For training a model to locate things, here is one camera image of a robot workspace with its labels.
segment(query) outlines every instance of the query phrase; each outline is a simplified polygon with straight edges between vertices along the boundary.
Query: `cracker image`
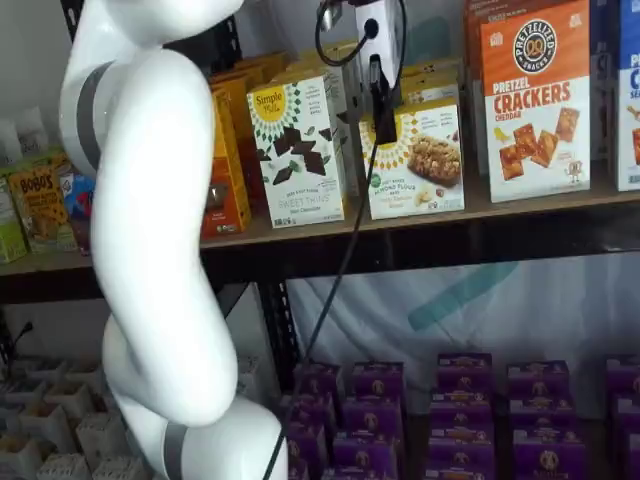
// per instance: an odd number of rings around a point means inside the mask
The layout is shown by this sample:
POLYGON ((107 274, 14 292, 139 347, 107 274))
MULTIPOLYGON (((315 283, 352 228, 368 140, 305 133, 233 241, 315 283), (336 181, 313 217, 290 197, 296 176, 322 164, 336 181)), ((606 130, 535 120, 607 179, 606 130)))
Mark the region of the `cracker image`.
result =
POLYGON ((515 145, 500 149, 500 163, 502 164, 502 175, 505 180, 524 175, 522 160, 518 156, 518 148, 515 145))
POLYGON ((448 188, 460 181, 460 150, 453 145, 425 135, 418 137, 409 150, 407 166, 416 175, 448 188))
POLYGON ((560 140, 573 142, 573 134, 576 131, 579 117, 580 112, 578 110, 566 107, 560 109, 558 125, 556 126, 556 135, 560 140))
POLYGON ((553 159, 553 154, 558 146, 558 136, 553 133, 549 133, 546 130, 540 132, 540 138, 538 138, 536 153, 531 157, 538 165, 547 168, 553 159))
POLYGON ((531 123, 514 130, 513 138, 516 139, 516 151, 521 160, 535 155, 538 151, 536 134, 531 123))

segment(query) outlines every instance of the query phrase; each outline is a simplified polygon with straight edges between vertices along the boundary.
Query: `cracker box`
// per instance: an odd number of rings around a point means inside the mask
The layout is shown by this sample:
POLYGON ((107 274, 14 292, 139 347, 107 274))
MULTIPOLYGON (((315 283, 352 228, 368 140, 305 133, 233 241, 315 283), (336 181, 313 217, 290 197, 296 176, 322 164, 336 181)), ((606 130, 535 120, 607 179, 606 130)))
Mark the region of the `cracker box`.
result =
POLYGON ((440 389, 493 391, 490 353, 441 353, 436 375, 440 389))
POLYGON ((2 435, 0 471, 3 478, 36 480, 41 466, 42 458, 35 440, 17 435, 2 435))
MULTIPOLYGON (((371 218, 395 218, 464 209, 458 107, 454 98, 400 107, 395 143, 380 145, 369 186, 371 218)), ((376 133, 360 122, 364 169, 376 133)))
POLYGON ((616 98, 618 190, 640 188, 640 5, 620 0, 616 98))
POLYGON ((507 365, 509 394, 565 395, 569 393, 569 367, 564 361, 507 365))
POLYGON ((13 262, 26 254, 27 245, 22 237, 9 184, 0 177, 0 264, 13 262))
POLYGON ((494 466, 493 425, 432 427, 429 459, 451 465, 494 466))
POLYGON ((480 28, 491 200, 587 190, 588 1, 480 28))
POLYGON ((55 169, 34 167, 9 176, 27 240, 33 253, 77 249, 55 169))
POLYGON ((340 431, 333 440, 335 464, 373 470, 385 478, 398 478, 398 457, 393 437, 382 433, 340 431))
POLYGON ((344 220, 342 149, 324 71, 294 72, 248 95, 274 228, 344 220))
POLYGON ((287 447, 289 458, 304 460, 311 480, 319 480, 328 465, 324 426, 291 422, 287 430, 287 447))
POLYGON ((587 478, 587 452, 572 429, 534 428, 513 432, 518 478, 587 478))
POLYGON ((251 221, 229 95, 225 90, 218 90, 212 93, 212 97, 216 131, 213 169, 202 222, 204 239, 243 232, 251 221))
POLYGON ((436 425, 485 425, 492 422, 491 399, 486 392, 436 389, 430 415, 436 425))
POLYGON ((514 427, 571 427, 576 422, 570 396, 511 397, 509 415, 514 427))

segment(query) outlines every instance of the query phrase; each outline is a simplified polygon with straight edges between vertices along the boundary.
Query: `orange box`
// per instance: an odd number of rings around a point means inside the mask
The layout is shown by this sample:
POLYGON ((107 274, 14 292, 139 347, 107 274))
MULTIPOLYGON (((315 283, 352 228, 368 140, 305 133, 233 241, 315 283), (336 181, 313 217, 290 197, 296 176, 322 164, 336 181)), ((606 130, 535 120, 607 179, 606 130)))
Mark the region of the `orange box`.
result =
POLYGON ((214 91, 212 101, 216 132, 213 172, 202 221, 201 236, 204 240, 242 232, 251 221, 229 96, 225 90, 214 91))

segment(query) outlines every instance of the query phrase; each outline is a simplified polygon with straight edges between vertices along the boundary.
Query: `sweet thins box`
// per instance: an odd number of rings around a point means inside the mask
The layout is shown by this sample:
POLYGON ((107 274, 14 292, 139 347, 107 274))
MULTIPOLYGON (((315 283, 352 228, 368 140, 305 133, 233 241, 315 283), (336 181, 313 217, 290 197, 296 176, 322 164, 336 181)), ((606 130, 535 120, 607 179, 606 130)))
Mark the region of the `sweet thins box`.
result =
POLYGON ((589 2, 481 25, 491 200, 590 185, 589 2))
POLYGON ((438 388, 493 390, 490 353, 441 353, 436 371, 438 388))
POLYGON ((384 478, 398 478, 398 458, 393 437, 382 433, 337 433, 333 455, 337 466, 373 470, 384 478))
POLYGON ((569 367, 564 361, 507 365, 509 394, 565 395, 569 393, 569 367))
POLYGON ((587 478, 587 452, 575 430, 536 428, 513 432, 517 478, 587 478))
POLYGON ((484 425, 492 422, 486 392, 435 390, 431 394, 431 421, 437 425, 484 425))
POLYGON ((429 459, 450 465, 494 466, 493 425, 431 428, 429 459))
POLYGON ((278 77, 247 99, 273 227, 344 220, 345 172, 326 72, 278 77))

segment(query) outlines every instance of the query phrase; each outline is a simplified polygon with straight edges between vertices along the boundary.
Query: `product packaging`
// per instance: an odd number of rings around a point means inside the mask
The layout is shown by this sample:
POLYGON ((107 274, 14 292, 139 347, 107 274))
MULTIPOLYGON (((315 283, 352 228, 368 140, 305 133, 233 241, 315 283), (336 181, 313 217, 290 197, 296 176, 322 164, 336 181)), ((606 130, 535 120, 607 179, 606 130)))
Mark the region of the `product packaging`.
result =
POLYGON ((243 232, 251 221, 229 95, 223 89, 214 91, 212 97, 216 131, 213 169, 202 222, 204 239, 243 232))
POLYGON ((589 2, 480 30, 491 200, 588 190, 589 2))
POLYGON ((429 459, 451 465, 494 467, 493 425, 432 427, 429 459))
POLYGON ((587 478, 587 452, 578 431, 534 428, 513 432, 517 478, 587 478))
POLYGON ((441 353, 436 375, 440 389, 493 391, 490 353, 441 353))
POLYGON ((564 361, 507 365, 509 394, 565 395, 570 392, 569 367, 564 361))
MULTIPOLYGON (((371 218, 464 209, 458 107, 454 98, 400 107, 397 141, 380 145, 369 186, 371 218)), ((360 122, 365 171, 376 141, 373 119, 360 122)))
POLYGON ((274 228, 344 220, 346 183, 331 83, 293 72, 248 95, 274 228))

